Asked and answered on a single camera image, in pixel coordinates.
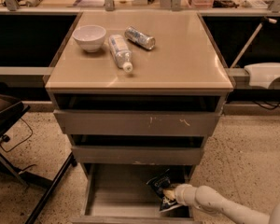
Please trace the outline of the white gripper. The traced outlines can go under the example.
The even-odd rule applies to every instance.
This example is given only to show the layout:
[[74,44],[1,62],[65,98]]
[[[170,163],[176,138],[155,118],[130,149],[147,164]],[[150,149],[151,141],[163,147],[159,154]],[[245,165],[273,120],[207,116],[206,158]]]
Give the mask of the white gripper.
[[178,185],[175,189],[163,189],[163,194],[171,201],[177,200],[185,206],[196,206],[196,188],[190,184]]

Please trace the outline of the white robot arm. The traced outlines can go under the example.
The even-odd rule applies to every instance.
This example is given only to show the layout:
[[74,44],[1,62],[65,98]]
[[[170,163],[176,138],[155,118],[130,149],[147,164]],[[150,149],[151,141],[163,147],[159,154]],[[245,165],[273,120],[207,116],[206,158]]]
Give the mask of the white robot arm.
[[163,194],[178,204],[192,206],[205,213],[220,213],[235,224],[280,224],[280,203],[269,215],[263,214],[223,197],[208,186],[179,184],[163,190]]

